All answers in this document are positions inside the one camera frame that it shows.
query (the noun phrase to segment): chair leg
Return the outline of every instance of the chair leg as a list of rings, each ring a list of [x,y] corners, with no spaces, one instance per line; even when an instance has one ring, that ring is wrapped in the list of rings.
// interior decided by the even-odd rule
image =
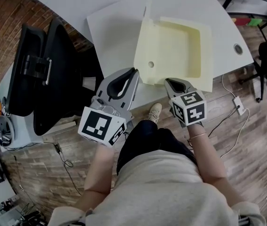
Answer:
[[[256,101],[258,103],[261,102],[261,100],[263,100],[263,94],[264,94],[264,76],[260,76],[260,83],[261,83],[261,98],[256,98]]]
[[[251,77],[249,77],[249,78],[247,78],[247,79],[244,79],[244,80],[238,80],[238,82],[239,82],[239,84],[243,84],[243,83],[245,83],[245,82],[247,82],[247,81],[250,81],[250,80],[252,80],[252,79],[255,79],[255,78],[257,78],[258,76],[260,76],[258,73],[256,73],[256,74],[253,74]]]
[[[261,72],[261,66],[257,63],[256,60],[254,60],[254,66],[255,66],[255,69],[257,71],[257,73],[260,73]]]

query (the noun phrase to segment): white cable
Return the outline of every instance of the white cable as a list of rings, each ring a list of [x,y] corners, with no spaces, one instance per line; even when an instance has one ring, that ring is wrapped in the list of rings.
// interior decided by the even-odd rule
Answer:
[[[231,93],[231,94],[233,95],[234,98],[236,98],[236,96],[234,95],[234,93],[233,93],[232,91],[229,91],[227,88],[225,88],[225,86],[224,86],[224,84],[223,84],[223,76],[224,76],[224,74],[223,74],[222,77],[221,77],[221,82],[222,82],[222,86],[223,86],[223,88],[224,88],[225,90],[227,90],[229,93]]]
[[[238,136],[237,136],[237,139],[236,139],[236,142],[235,142],[235,145],[229,150],[229,151],[227,151],[226,153],[224,153],[221,157],[223,157],[223,156],[225,156],[226,154],[228,154],[230,151],[232,151],[233,149],[234,149],[234,147],[237,145],[237,142],[238,142],[238,139],[239,139],[239,136],[240,136],[240,133],[241,133],[241,131],[242,131],[242,129],[243,129],[243,127],[245,126],[245,124],[247,123],[247,121],[248,121],[248,119],[249,119],[249,117],[250,117],[250,110],[249,110],[249,108],[246,108],[246,110],[248,111],[248,116],[247,116],[247,118],[246,118],[246,120],[245,120],[245,122],[244,122],[244,124],[243,124],[243,126],[241,127],[241,129],[240,129],[240,131],[239,131],[239,133],[238,133]]]

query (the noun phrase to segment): sneaker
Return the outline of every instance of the sneaker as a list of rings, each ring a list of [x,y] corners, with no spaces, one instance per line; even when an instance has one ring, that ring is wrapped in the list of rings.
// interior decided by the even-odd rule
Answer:
[[[160,103],[155,103],[150,108],[149,116],[147,120],[153,121],[156,124],[161,112],[162,112],[162,105]]]

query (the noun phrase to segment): dark shorts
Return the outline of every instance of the dark shorts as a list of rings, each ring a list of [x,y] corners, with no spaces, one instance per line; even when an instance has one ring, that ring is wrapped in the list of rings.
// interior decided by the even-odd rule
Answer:
[[[194,154],[169,129],[158,129],[154,122],[145,120],[139,122],[125,141],[117,163],[117,174],[131,159],[156,150],[185,155],[197,165]]]

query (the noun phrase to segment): red brick wall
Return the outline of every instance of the red brick wall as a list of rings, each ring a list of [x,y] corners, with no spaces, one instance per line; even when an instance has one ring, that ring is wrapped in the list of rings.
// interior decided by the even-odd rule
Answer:
[[[14,61],[22,24],[47,31],[53,17],[58,15],[38,0],[0,0],[0,81]],[[92,46],[67,22],[61,21],[77,51]]]

